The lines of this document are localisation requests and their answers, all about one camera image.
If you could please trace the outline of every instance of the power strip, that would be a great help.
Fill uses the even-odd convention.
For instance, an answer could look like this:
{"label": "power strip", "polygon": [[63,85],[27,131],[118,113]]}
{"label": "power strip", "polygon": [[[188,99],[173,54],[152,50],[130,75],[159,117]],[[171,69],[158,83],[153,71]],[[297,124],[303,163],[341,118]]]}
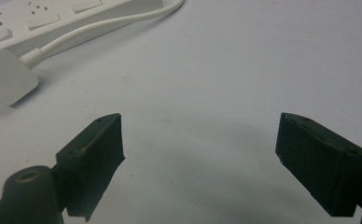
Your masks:
{"label": "power strip", "polygon": [[[0,5],[0,49],[21,56],[81,26],[161,7],[161,0],[14,0]],[[125,25],[81,35],[51,55]]]}

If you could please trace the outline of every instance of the cable strain relief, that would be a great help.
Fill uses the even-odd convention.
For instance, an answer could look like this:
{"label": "cable strain relief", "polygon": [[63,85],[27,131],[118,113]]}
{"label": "cable strain relief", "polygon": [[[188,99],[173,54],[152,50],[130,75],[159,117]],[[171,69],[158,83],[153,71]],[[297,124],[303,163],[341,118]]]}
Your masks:
{"label": "cable strain relief", "polygon": [[46,55],[44,52],[42,52],[41,49],[33,49],[32,51],[21,56],[21,61],[24,62],[27,67],[32,69],[42,63],[42,61],[44,61],[46,58]]}

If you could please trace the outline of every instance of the power outlet socket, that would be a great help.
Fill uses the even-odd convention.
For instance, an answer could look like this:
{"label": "power outlet socket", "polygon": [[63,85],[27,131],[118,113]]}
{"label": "power outlet socket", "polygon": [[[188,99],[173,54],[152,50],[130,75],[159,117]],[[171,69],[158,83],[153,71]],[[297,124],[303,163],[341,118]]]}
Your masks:
{"label": "power outlet socket", "polygon": [[[161,0],[14,0],[0,5],[0,49],[21,56],[81,26],[161,7]],[[79,36],[52,54],[124,25],[127,24],[118,24]]]}

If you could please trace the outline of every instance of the white power strip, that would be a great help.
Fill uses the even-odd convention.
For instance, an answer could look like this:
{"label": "white power strip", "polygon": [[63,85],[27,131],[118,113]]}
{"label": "white power strip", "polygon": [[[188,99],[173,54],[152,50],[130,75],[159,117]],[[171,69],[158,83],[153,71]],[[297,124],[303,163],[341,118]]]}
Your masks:
{"label": "white power strip", "polygon": [[[0,5],[0,49],[21,56],[81,26],[161,7],[161,0],[14,0]],[[81,35],[51,55],[124,25]]]}

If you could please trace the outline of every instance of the table surface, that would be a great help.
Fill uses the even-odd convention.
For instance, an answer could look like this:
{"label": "table surface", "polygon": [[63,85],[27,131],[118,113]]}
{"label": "table surface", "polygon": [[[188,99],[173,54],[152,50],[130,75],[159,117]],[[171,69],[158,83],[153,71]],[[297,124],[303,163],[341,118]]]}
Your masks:
{"label": "table surface", "polygon": [[0,106],[0,197],[120,113],[126,160],[90,223],[359,223],[360,208],[330,217],[274,149],[282,112],[362,147],[362,1],[187,0],[34,72],[39,87]]}

